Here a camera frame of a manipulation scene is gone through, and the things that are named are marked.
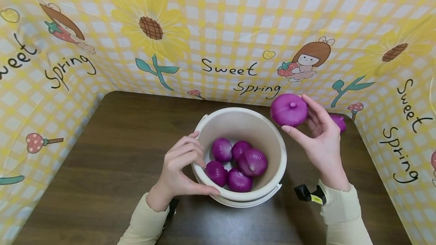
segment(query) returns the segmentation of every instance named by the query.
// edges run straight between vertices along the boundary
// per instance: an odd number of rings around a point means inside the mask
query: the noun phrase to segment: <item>sunflower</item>
[[[184,58],[190,32],[187,20],[177,9],[167,10],[168,0],[111,0],[112,17],[122,22],[121,33],[133,47],[146,54],[177,61]]]
[[[413,56],[424,56],[433,49],[435,16],[407,21],[398,31],[384,34],[379,43],[364,49],[365,55],[356,59],[352,72],[357,76],[383,76],[397,67],[413,64]]]

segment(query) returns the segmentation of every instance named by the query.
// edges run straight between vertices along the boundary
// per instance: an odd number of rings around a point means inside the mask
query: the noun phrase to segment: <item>finger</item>
[[[310,117],[308,117],[306,121],[307,121],[307,125],[312,131],[313,138],[316,138],[322,134],[322,129],[320,125],[315,124],[315,122],[313,122],[313,120]]]
[[[330,115],[327,113],[324,107],[316,103],[313,99],[311,99],[306,94],[302,96],[302,99],[307,103],[309,108],[314,111],[314,113],[318,118],[319,123],[323,125],[323,127],[328,128],[332,124],[335,124],[335,122],[333,122],[333,119],[330,117]]]
[[[200,167],[206,167],[204,164],[203,157],[201,157],[196,151],[190,151],[189,153],[185,153],[182,156],[178,156],[170,162],[171,167],[175,170],[182,170],[182,168],[186,167],[192,162],[196,162]]]
[[[313,122],[313,120],[308,117],[306,119],[306,122],[307,122],[307,126],[309,126],[309,129],[312,131],[312,133],[315,133],[315,131],[316,131],[316,124]]]
[[[220,195],[219,191],[215,187],[210,185],[201,185],[195,182],[192,182],[188,193],[189,195]]]
[[[188,137],[195,138],[195,137],[197,137],[199,134],[200,134],[200,131],[199,131],[199,130],[196,130],[196,131],[194,131],[193,133],[191,133]]]
[[[198,140],[195,139],[195,137],[197,137],[198,134],[200,134],[200,132],[195,131],[195,132],[191,133],[189,136],[182,137],[168,152],[175,150],[176,148],[179,148],[188,142],[194,142],[194,141],[198,142]]]
[[[315,124],[315,127],[316,127],[315,130],[316,130],[317,132],[319,132],[319,134],[321,134],[322,131],[323,131],[323,129],[322,129],[322,124],[319,123],[318,116],[316,116],[316,113],[313,112],[312,109],[309,109],[309,110],[307,111],[307,114],[308,114],[307,118],[308,118],[308,119],[311,119],[311,120],[313,121],[313,123]]]
[[[190,134],[189,136],[184,136],[184,137],[182,137],[168,152],[171,152],[171,151],[173,151],[173,150],[176,150],[176,149],[178,149],[179,147],[181,147],[181,146],[183,146],[183,145],[185,145],[185,144],[189,144],[189,143],[194,143],[194,144],[196,144],[199,148],[201,148],[201,149],[204,149],[203,148],[203,146],[200,144],[200,142],[197,140],[197,139],[195,139],[195,138],[193,138],[193,137],[191,137],[193,134],[195,134],[195,133],[192,133],[192,134]]]
[[[200,149],[196,144],[193,144],[193,143],[188,143],[186,145],[179,147],[177,150],[173,150],[173,151],[167,153],[166,157],[167,157],[167,159],[173,159],[173,158],[176,158],[178,156],[182,156],[186,153],[189,153],[191,151],[195,151],[196,153],[198,153],[198,155],[201,157],[201,159],[203,159],[203,156],[204,156],[203,150]]]
[[[283,125],[282,130],[284,130],[290,137],[292,137],[295,141],[297,141],[302,147],[306,147],[310,145],[312,138],[306,136],[301,131],[297,130],[294,127]]]

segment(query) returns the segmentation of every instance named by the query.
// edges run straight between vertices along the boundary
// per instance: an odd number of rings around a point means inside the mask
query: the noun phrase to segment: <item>fingernail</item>
[[[284,130],[285,132],[289,133],[291,131],[291,128],[289,126],[282,126],[282,130]]]

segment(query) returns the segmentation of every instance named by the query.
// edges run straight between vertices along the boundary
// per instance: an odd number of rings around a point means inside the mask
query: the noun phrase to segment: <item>purple onion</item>
[[[341,133],[343,133],[347,129],[347,126],[345,125],[345,121],[344,121],[343,116],[339,116],[339,115],[336,115],[334,113],[331,113],[330,117],[333,119],[333,121],[336,123],[336,125],[339,126],[339,128],[341,129]]]
[[[280,126],[297,127],[307,117],[307,104],[297,95],[281,94],[271,104],[272,119]]]
[[[232,158],[235,162],[238,162],[239,157],[243,154],[244,151],[252,148],[252,145],[247,141],[238,141],[233,145],[232,148]]]
[[[226,185],[227,170],[220,162],[210,161],[207,163],[204,172],[212,180],[212,182],[216,183],[220,187],[223,188],[224,185]]]
[[[262,151],[248,149],[239,157],[238,164],[245,176],[261,176],[268,167],[268,160]]]
[[[227,186],[233,192],[250,192],[253,188],[253,178],[245,176],[239,168],[234,167],[227,174]]]
[[[230,162],[232,159],[232,143],[225,138],[216,139],[212,144],[212,154],[218,162]]]

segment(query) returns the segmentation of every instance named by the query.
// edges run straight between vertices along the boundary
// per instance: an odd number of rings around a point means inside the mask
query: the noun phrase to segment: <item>white bucket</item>
[[[263,151],[268,159],[266,172],[255,177],[253,189],[247,193],[237,193],[216,185],[204,173],[203,168],[193,163],[192,168],[197,181],[216,187],[221,196],[212,196],[217,202],[235,208],[248,208],[269,200],[281,188],[280,180],[285,173],[287,154],[282,136],[277,128],[263,115],[255,111],[230,107],[205,115],[195,130],[200,131],[198,141],[204,147],[204,162],[213,160],[210,147],[215,139],[224,137],[232,144],[245,140],[254,148]],[[230,163],[224,164],[227,170]]]

